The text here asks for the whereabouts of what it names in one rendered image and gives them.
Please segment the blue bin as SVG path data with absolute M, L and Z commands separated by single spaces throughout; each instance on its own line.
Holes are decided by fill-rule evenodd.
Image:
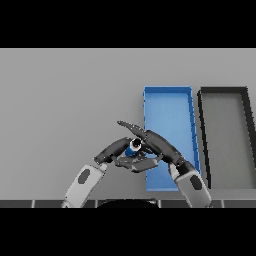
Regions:
M 164 137 L 200 170 L 191 86 L 145 86 L 144 129 Z

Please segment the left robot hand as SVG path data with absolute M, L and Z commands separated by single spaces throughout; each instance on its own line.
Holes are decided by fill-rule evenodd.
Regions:
M 124 167 L 134 173 L 140 173 L 157 167 L 158 163 L 162 160 L 163 155 L 160 154 L 155 158 L 147 158 L 145 154 L 152 154 L 152 151 L 146 147 L 146 144 L 144 144 L 141 139 L 141 150 L 133 157 L 127 157 L 125 155 L 125 150 L 132 139 L 136 138 L 125 137 L 113 142 L 101 153 L 95 156 L 94 161 L 98 165 L 114 162 L 117 167 Z

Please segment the dark grey bin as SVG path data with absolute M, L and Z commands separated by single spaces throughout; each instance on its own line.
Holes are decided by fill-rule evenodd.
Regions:
M 247 87 L 197 93 L 210 189 L 256 189 L 256 130 Z

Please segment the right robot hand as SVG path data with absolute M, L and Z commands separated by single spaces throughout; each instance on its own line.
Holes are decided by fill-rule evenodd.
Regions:
M 195 170 L 196 167 L 185 159 L 177 148 L 171 145 L 164 137 L 151 131 L 122 120 L 118 124 L 130 130 L 135 136 L 140 138 L 155 155 L 163 155 L 165 163 L 173 163 L 180 175 Z

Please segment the blue pipe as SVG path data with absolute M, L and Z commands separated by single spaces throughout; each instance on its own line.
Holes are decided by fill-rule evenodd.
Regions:
M 125 150 L 127 157 L 135 156 L 142 148 L 142 142 L 139 138 L 132 139 Z

